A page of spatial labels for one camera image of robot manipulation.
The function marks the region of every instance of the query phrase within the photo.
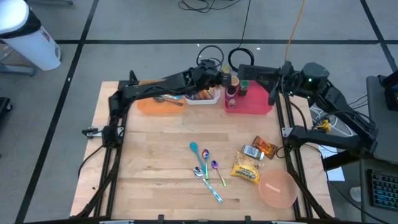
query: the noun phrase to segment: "teal spoon handle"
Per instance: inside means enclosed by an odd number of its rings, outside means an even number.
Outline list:
[[[226,187],[226,182],[225,182],[224,178],[221,177],[220,173],[218,172],[218,169],[217,169],[217,174],[218,174],[218,176],[220,177],[220,179],[221,179],[221,181],[222,181],[224,187]]]
[[[206,186],[211,190],[211,193],[213,193],[213,195],[214,195],[214,197],[216,197],[217,201],[218,201],[219,203],[223,203],[223,199],[221,199],[221,197],[220,197],[220,196],[216,193],[216,191],[210,186],[210,184],[209,184],[208,182],[206,182],[205,179],[202,179],[202,180],[205,182]]]
[[[207,169],[207,161],[205,162],[205,165],[206,165],[206,181],[208,182],[209,181],[209,172]]]
[[[205,170],[206,167],[205,167],[205,165],[203,164],[203,162],[201,161],[201,158],[200,158],[200,156],[199,156],[199,153],[198,153],[198,152],[195,152],[195,154],[197,155],[197,158],[198,158],[198,160],[199,160],[201,169],[202,169],[202,170]]]

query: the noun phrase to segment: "metal spoon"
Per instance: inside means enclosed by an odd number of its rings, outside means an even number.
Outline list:
[[[209,156],[210,156],[210,153],[209,153],[209,150],[207,150],[207,149],[204,149],[203,150],[203,152],[202,152],[202,154],[201,154],[201,156],[204,158],[204,160],[205,160],[205,167],[206,167],[206,170],[205,170],[205,174],[206,174],[206,181],[207,182],[209,182],[209,172],[208,172],[208,168],[207,168],[207,159],[209,158]]]
[[[218,176],[220,177],[220,179],[221,179],[221,181],[222,181],[224,187],[226,187],[226,182],[225,182],[225,180],[221,177],[220,172],[218,172],[218,163],[217,163],[216,161],[212,161],[212,162],[211,162],[211,166],[213,167],[213,169],[217,170]]]
[[[164,101],[167,101],[167,102],[170,102],[170,103],[174,103],[174,104],[177,105],[177,106],[183,106],[183,105],[184,105],[183,103],[176,102],[176,101],[174,101],[174,100],[170,100],[170,99],[168,99],[168,98],[166,98],[166,97],[163,97],[163,96],[155,96],[155,97],[154,97],[154,100],[155,100],[156,102],[158,102],[158,103],[162,103],[162,102],[164,102]]]
[[[193,173],[195,174],[195,177],[197,177],[198,179],[201,179],[204,181],[204,183],[206,184],[206,186],[210,189],[211,193],[213,193],[214,197],[216,197],[217,201],[219,203],[223,203],[223,199],[221,199],[221,197],[216,193],[216,191],[210,186],[210,184],[208,182],[206,182],[206,180],[204,179],[204,175],[205,173],[199,168],[199,167],[195,167],[193,169]]]

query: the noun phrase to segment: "spoon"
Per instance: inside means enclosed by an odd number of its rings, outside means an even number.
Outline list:
[[[167,101],[167,102],[170,102],[170,103],[174,103],[174,104],[177,105],[177,106],[183,106],[183,105],[184,105],[183,103],[176,102],[176,101],[174,101],[174,100],[170,100],[170,99],[168,99],[168,98],[166,98],[166,97],[163,97],[163,96],[155,96],[155,97],[154,97],[154,100],[155,100],[156,102],[158,102],[158,103],[162,103],[162,102],[164,102],[164,101]]]
[[[195,167],[193,169],[193,173],[195,174],[195,177],[197,177],[198,179],[202,179],[204,181],[204,183],[206,184],[206,186],[211,190],[211,193],[213,193],[214,197],[216,197],[217,201],[219,203],[223,203],[223,199],[221,199],[221,197],[216,193],[216,191],[210,186],[210,184],[208,182],[206,182],[206,180],[204,179],[204,175],[205,173],[199,168],[199,167]]]
[[[202,162],[201,159],[200,159],[199,152],[198,152],[198,144],[196,144],[195,142],[191,142],[191,143],[189,144],[189,147],[190,147],[191,150],[197,155],[197,158],[198,158],[198,160],[199,160],[200,166],[201,166],[202,169],[204,169],[204,168],[205,168],[205,165],[203,164],[203,162]]]
[[[218,163],[216,161],[212,161],[211,166],[213,167],[213,169],[217,170],[218,176],[220,177],[221,181],[223,182],[224,187],[226,187],[225,180],[221,177],[220,172],[218,172]]]
[[[207,150],[207,149],[203,150],[201,156],[205,159],[205,167],[206,167],[205,174],[206,174],[206,181],[209,182],[209,172],[208,172],[208,168],[207,168],[207,159],[208,159],[209,156],[210,156],[209,150]]]

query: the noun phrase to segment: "white container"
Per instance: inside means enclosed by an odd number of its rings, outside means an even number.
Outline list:
[[[31,13],[29,7],[23,0],[1,0],[0,35],[23,29],[29,13]],[[1,40],[43,71],[55,69],[61,65],[60,47],[44,27],[31,34]]]
[[[189,105],[213,105],[216,104],[221,96],[221,90],[216,89],[215,92],[215,97],[212,100],[190,100],[187,97],[185,97],[185,100]]]

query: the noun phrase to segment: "yellow snack bag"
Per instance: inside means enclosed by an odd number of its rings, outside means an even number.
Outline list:
[[[259,168],[262,166],[261,162],[245,156],[242,152],[236,154],[234,167],[231,175],[243,177],[246,180],[251,180],[258,184],[260,180]]]

